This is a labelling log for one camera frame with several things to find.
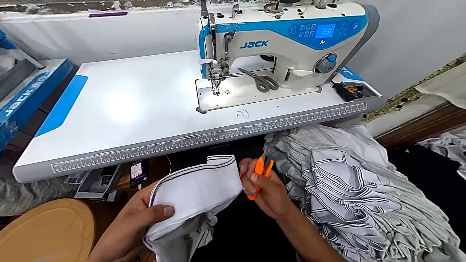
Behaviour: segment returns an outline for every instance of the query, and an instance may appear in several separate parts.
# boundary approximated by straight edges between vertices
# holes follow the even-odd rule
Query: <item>white table top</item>
[[[256,58],[248,62],[264,63],[253,59]],[[25,165],[32,167],[45,161],[345,103],[328,85],[321,94],[284,97],[201,114],[196,111],[194,81],[201,78],[197,61],[194,50],[83,64],[77,75],[88,79],[66,119],[58,128],[33,138],[14,167],[17,180],[64,175],[53,173],[47,164],[35,167],[31,178],[18,168]],[[249,117],[238,115],[241,110],[246,110]]]

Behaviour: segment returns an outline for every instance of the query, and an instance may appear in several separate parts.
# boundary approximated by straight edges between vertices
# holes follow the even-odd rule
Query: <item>purple object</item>
[[[128,14],[128,12],[126,12],[126,11],[104,12],[104,13],[89,14],[89,17],[120,16],[120,15],[127,15],[127,14]]]

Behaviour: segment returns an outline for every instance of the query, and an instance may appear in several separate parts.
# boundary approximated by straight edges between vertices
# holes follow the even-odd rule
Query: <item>blue table stripe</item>
[[[45,119],[42,126],[37,131],[35,137],[45,134],[53,129],[61,126],[68,116],[69,111],[75,104],[76,99],[79,96],[82,88],[87,82],[87,76],[75,75],[68,87],[63,92],[60,99],[53,107],[50,114]]]

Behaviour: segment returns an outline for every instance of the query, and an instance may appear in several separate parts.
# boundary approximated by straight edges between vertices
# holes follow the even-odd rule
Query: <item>mobile phone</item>
[[[149,164],[147,159],[136,161],[131,164],[130,187],[136,187],[149,181]]]

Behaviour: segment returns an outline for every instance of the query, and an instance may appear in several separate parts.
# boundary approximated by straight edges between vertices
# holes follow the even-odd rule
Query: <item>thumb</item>
[[[137,229],[143,229],[172,217],[174,213],[175,209],[172,206],[152,206],[133,214],[131,222]]]
[[[251,173],[251,181],[254,184],[260,186],[260,189],[264,190],[265,192],[268,192],[274,186],[274,183],[267,177],[262,175],[260,176],[256,173]]]

